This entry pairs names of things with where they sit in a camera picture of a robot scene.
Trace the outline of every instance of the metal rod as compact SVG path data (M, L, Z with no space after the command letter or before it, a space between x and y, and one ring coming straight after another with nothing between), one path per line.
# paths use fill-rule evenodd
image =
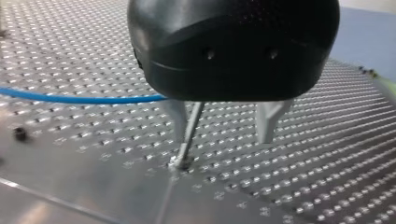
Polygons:
M192 138L195 136L195 131L198 126L199 119L204 110L205 102L195 103L192 109L189 123L187 124L184 142L180 146L180 150L176 157L171 160L171 165L176 168L185 169L191 162L189 158L189 150L192 145Z

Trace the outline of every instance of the white wall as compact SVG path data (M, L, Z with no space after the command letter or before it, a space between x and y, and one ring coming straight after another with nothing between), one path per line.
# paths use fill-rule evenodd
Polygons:
M396 0L339 0L342 7L396 13Z

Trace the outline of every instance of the perforated metal plate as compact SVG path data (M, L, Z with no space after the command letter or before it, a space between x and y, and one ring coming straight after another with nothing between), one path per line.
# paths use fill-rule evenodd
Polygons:
M5 2L1 85L77 96L145 95L126 0ZM205 107L185 174L155 103L60 105L1 97L1 183L106 223L392 223L395 106L356 67L323 76L256 142L255 104ZM12 130L24 127L19 143Z

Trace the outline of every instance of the blue tube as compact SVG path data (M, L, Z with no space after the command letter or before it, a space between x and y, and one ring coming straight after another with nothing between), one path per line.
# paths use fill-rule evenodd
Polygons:
M74 96L59 96L59 95L45 95L29 91L16 91L9 88L0 88L0 94L22 98L26 100L44 101L62 104L77 104L77 105L124 105L124 104L137 104L148 103L166 100L161 95L151 96L136 96L136 97L74 97Z

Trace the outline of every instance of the metal surface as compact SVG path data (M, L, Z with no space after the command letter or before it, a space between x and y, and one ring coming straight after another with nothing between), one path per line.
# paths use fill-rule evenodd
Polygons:
M152 94L130 47L126 4L6 2L1 85L83 96ZM26 197L92 223L394 220L396 107L369 77L329 60L316 87L282 117L272 145L256 141L255 107L207 104L191 148L195 162L178 174L166 166L179 144L157 104L1 97L0 176ZM26 143L13 139L20 126L30 134ZM3 200L1 206L9 208Z
M2 224L104 224L94 217L37 199L7 185L0 185L0 223Z

